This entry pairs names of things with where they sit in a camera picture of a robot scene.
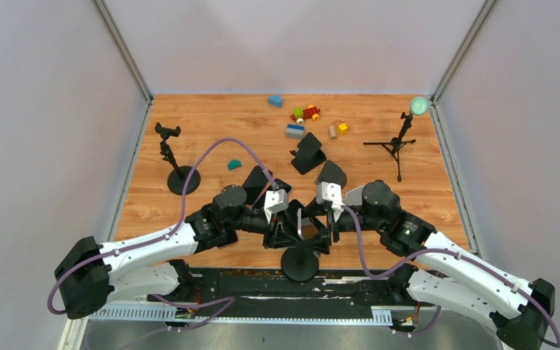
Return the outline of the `purple phone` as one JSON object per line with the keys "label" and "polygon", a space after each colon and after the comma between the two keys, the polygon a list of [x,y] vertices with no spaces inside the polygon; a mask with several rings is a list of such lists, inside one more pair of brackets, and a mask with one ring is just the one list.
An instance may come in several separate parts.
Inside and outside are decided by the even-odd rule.
{"label": "purple phone", "polygon": [[238,236],[236,234],[226,235],[218,243],[217,248],[222,249],[222,248],[228,247],[232,244],[235,244],[237,242],[238,242]]}

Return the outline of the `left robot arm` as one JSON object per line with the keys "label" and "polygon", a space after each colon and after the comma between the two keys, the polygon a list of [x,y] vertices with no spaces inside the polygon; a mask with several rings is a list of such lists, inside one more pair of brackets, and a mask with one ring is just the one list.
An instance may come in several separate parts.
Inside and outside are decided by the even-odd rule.
{"label": "left robot arm", "polygon": [[287,195],[283,187],[269,190],[262,206],[252,206],[248,190],[233,184],[199,210],[153,233],[102,243],[92,236],[81,238],[55,269],[49,311],[81,319],[107,303],[139,295],[188,300],[194,281],[185,263],[170,260],[230,246],[239,231],[262,235],[268,249],[329,253],[331,233],[299,201],[287,201]]}

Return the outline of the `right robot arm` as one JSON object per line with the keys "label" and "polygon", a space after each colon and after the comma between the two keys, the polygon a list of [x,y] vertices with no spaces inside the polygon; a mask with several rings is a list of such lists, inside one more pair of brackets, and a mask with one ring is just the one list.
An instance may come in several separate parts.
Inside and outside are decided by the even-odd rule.
{"label": "right robot arm", "polygon": [[432,224],[402,209],[400,197],[381,180],[347,193],[339,184],[322,182],[316,196],[297,210],[297,220],[325,217],[332,239],[373,230],[381,244],[401,261],[374,274],[359,251],[371,279],[388,279],[387,294],[396,304],[410,299],[469,317],[492,330],[512,349],[560,348],[560,331],[553,321],[555,287],[545,279],[514,276],[455,244]]}

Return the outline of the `pink phone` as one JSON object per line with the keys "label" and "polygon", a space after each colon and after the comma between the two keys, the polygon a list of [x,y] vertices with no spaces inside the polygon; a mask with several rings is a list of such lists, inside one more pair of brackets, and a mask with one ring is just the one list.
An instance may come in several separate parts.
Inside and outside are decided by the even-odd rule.
{"label": "pink phone", "polygon": [[246,191],[246,204],[255,209],[261,209],[265,201],[265,193],[271,188],[265,172],[260,166],[255,166],[242,184]]}

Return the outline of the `tall black round-base stand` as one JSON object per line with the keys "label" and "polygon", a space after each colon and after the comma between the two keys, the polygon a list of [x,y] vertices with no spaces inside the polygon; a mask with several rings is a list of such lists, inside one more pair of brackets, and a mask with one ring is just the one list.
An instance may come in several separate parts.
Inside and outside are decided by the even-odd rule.
{"label": "tall black round-base stand", "polygon": [[[287,210],[283,212],[285,216],[296,216],[297,210],[303,209],[304,205],[292,200]],[[319,258],[321,253],[310,249],[301,249],[296,247],[287,248],[281,256],[281,269],[283,274],[290,280],[295,282],[307,282],[312,280],[319,271]]]}

